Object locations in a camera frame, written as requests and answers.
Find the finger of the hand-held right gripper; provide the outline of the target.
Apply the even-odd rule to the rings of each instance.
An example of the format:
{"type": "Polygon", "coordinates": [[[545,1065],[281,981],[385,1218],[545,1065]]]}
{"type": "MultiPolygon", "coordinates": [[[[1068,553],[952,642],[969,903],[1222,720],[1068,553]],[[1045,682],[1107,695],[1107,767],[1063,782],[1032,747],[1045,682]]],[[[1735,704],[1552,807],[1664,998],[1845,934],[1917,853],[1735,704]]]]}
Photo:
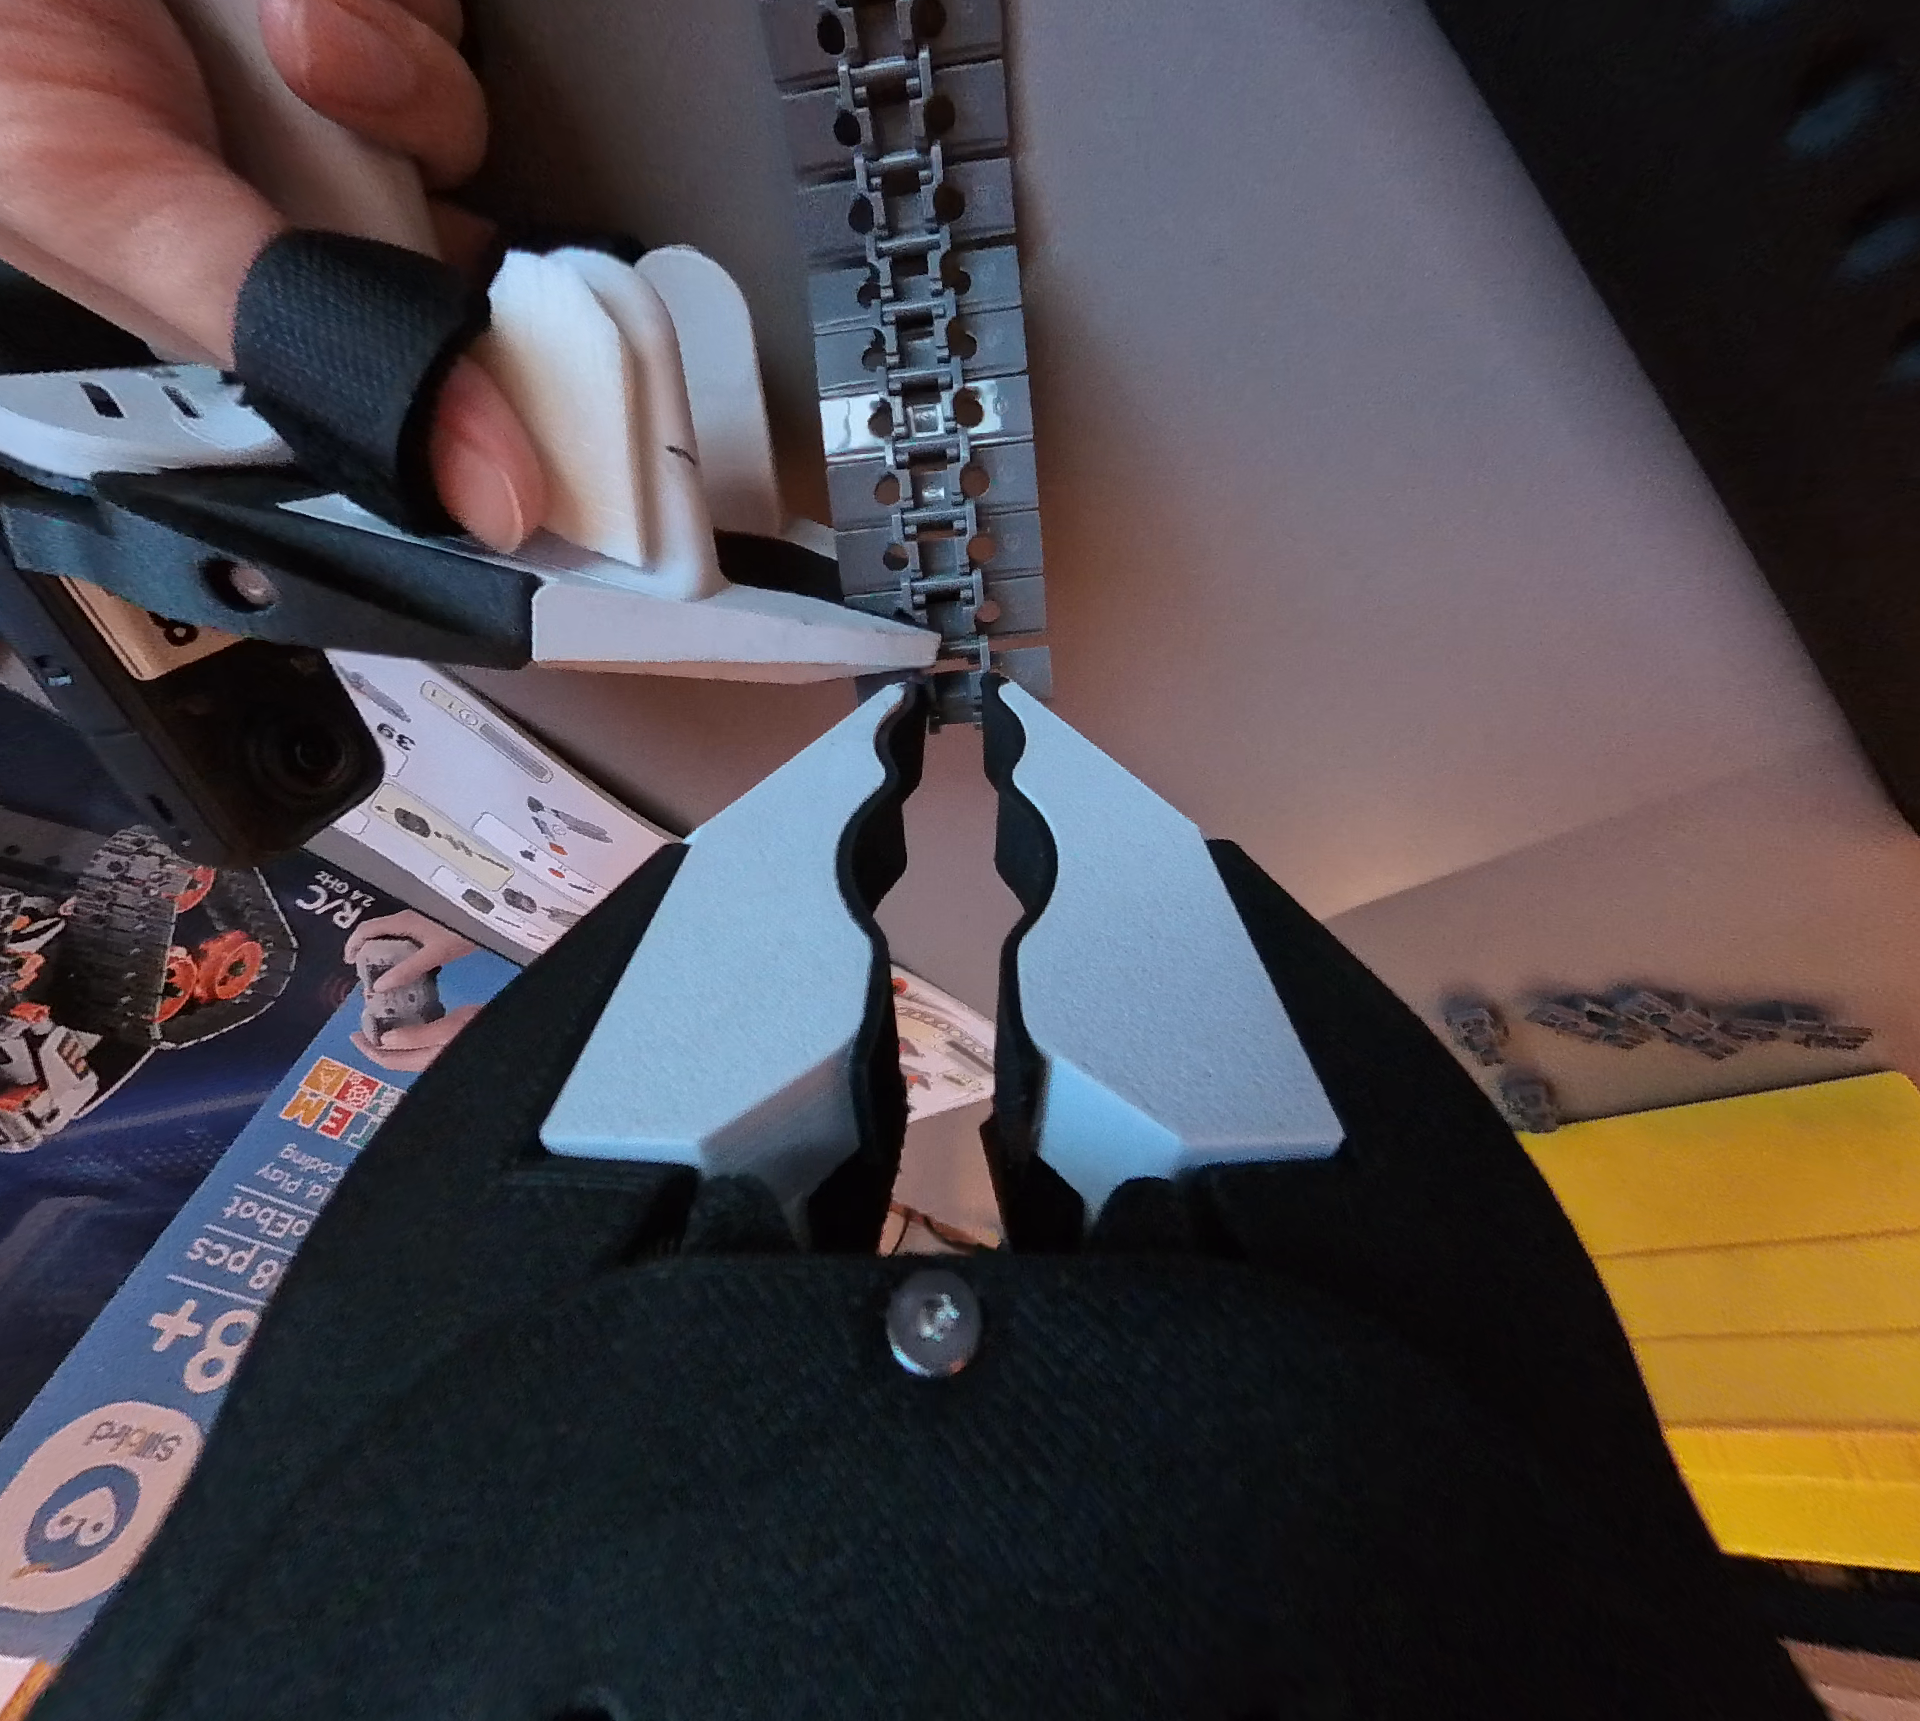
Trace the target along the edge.
{"type": "Polygon", "coordinates": [[[558,570],[530,599],[530,662],[617,677],[834,682],[926,669],[938,635],[779,589],[725,583],[710,599],[654,599],[558,570]]]}
{"type": "Polygon", "coordinates": [[[725,589],[711,599],[721,631],[922,631],[899,608],[856,608],[841,583],[841,541],[817,527],[798,533],[711,533],[725,589]]]}

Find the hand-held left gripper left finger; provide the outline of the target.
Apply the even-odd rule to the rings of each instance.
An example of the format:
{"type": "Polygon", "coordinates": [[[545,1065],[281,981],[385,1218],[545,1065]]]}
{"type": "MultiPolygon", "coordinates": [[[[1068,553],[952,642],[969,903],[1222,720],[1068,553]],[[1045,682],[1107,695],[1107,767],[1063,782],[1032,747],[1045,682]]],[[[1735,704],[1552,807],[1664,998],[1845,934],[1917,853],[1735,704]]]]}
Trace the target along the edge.
{"type": "Polygon", "coordinates": [[[884,682],[692,829],[541,1144],[761,1179],[812,1249],[875,1249],[908,1097],[875,903],[926,697],[884,682]]]}

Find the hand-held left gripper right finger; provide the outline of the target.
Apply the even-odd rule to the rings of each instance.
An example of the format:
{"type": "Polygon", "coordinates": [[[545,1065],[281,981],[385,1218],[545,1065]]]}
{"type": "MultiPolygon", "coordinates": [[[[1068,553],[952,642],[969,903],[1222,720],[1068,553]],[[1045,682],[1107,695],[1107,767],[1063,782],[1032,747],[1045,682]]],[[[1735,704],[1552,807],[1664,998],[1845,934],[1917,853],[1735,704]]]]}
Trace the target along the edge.
{"type": "Polygon", "coordinates": [[[1074,1249],[1128,1179],[1333,1162],[1343,1124],[1206,833],[1006,677],[981,686],[981,761],[1022,910],[981,1130],[1001,1236],[1074,1249]]]}

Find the grey desk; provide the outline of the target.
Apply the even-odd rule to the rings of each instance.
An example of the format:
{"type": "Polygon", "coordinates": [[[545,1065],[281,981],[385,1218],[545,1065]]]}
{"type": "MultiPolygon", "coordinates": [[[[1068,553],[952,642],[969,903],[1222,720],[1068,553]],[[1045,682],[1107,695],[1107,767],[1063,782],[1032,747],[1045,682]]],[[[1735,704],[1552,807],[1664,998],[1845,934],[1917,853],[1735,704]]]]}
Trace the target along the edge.
{"type": "MultiPolygon", "coordinates": [[[[1001,7],[1050,707],[1425,1018],[1783,998],[1917,1078],[1917,833],[1432,15],[1001,7]]],[[[477,211],[721,257],[821,520],[757,0],[472,10],[477,211]]],[[[1577,1119],[1845,1070],[1521,1027],[1577,1119]]]]}

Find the person's right hand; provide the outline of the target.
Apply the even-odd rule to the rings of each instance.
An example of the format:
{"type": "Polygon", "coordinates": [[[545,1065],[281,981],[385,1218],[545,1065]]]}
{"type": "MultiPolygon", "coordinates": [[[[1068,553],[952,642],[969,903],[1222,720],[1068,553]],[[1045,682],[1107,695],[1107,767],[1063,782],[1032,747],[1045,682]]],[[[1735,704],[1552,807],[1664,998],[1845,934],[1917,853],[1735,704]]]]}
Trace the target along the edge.
{"type": "MultiPolygon", "coordinates": [[[[313,113],[424,187],[483,166],[458,0],[258,0],[258,34],[313,113]]],[[[0,226],[8,269],[165,356],[236,365],[239,278],[290,222],[230,173],[165,0],[0,0],[0,226]]]]}

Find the open instruction booklet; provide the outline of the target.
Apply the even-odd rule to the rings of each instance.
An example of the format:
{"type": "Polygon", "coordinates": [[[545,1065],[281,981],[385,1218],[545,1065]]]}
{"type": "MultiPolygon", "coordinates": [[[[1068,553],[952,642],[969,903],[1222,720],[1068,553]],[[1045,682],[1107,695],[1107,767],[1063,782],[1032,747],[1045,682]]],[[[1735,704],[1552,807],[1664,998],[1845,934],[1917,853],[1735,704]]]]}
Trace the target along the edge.
{"type": "Polygon", "coordinates": [[[331,664],[379,740],[385,786],[307,851],[397,910],[522,963],[672,838],[469,682],[369,649],[331,664]]]}

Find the cluster of black track links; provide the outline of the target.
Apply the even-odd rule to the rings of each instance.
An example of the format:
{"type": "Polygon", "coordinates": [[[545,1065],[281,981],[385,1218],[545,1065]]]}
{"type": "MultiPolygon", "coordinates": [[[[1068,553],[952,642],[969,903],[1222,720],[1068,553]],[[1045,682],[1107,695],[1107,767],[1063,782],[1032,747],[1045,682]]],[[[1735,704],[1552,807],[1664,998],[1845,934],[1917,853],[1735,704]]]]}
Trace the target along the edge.
{"type": "Polygon", "coordinates": [[[1857,1054],[1870,1042],[1865,1024],[1833,1018],[1815,1004],[1699,1004],[1681,986],[1610,986],[1610,993],[1535,993],[1517,1013],[1478,993],[1448,993],[1440,1037],[1472,1070],[1497,1078],[1497,1106],[1517,1133],[1558,1133],[1568,1124],[1552,1083],[1517,1054],[1517,1024],[1582,1048],[1681,1048],[1699,1058],[1735,1058],[1753,1048],[1857,1054]]]}

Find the blue toy box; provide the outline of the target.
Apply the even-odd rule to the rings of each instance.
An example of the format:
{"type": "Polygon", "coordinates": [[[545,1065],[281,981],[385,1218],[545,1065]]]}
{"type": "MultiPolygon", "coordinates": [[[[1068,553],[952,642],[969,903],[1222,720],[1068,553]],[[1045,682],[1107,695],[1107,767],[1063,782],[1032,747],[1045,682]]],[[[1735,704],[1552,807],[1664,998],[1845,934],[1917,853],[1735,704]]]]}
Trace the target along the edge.
{"type": "Polygon", "coordinates": [[[297,1245],[424,1048],[558,938],[530,893],[469,893],[414,993],[405,903],[290,853],[185,867],[147,823],[7,815],[7,1701],[59,1666],[209,1444],[297,1245]]]}

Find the yellow plastic bin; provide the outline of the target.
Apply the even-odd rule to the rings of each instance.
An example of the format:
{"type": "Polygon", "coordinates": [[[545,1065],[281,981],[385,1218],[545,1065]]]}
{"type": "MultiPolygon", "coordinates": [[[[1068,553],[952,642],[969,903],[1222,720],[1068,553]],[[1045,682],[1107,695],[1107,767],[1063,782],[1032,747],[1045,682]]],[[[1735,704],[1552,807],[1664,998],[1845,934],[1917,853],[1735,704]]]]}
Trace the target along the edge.
{"type": "Polygon", "coordinates": [[[1735,1556],[1920,1565],[1920,1092],[1901,1070],[1521,1133],[1735,1556]]]}

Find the black perforated panel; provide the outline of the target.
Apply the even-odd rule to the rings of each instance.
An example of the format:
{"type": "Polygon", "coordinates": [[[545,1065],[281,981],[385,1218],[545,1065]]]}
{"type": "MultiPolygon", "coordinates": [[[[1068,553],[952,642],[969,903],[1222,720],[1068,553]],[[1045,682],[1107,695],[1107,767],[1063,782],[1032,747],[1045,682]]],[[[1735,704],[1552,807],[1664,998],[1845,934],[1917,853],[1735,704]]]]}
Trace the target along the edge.
{"type": "Polygon", "coordinates": [[[1425,0],[1920,807],[1920,0],[1425,0]]]}

